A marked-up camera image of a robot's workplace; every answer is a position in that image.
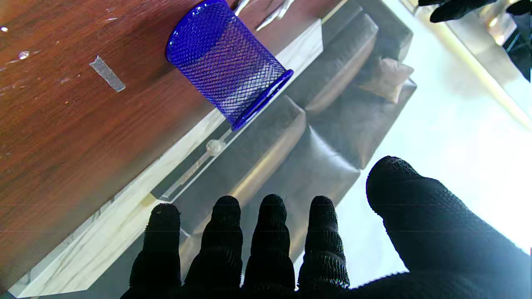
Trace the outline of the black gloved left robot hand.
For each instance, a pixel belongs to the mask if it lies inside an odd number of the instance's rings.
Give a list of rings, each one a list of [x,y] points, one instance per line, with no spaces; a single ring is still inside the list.
[[[437,5],[430,17],[430,22],[440,23],[451,20],[458,20],[464,15],[475,11],[478,8],[490,5],[495,0],[418,0],[418,6]],[[518,0],[507,8],[511,15],[524,15],[530,13],[530,0]]]

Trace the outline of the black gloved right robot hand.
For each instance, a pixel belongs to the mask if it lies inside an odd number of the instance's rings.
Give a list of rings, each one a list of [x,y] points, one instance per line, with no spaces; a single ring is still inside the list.
[[[123,299],[524,299],[531,295],[531,257],[450,192],[399,157],[370,170],[367,202],[407,272],[350,288],[337,215],[330,198],[311,202],[305,254],[298,277],[289,257],[287,210],[276,194],[264,197],[242,271],[241,208],[215,203],[186,279],[181,282],[180,213],[154,207],[143,249]]]

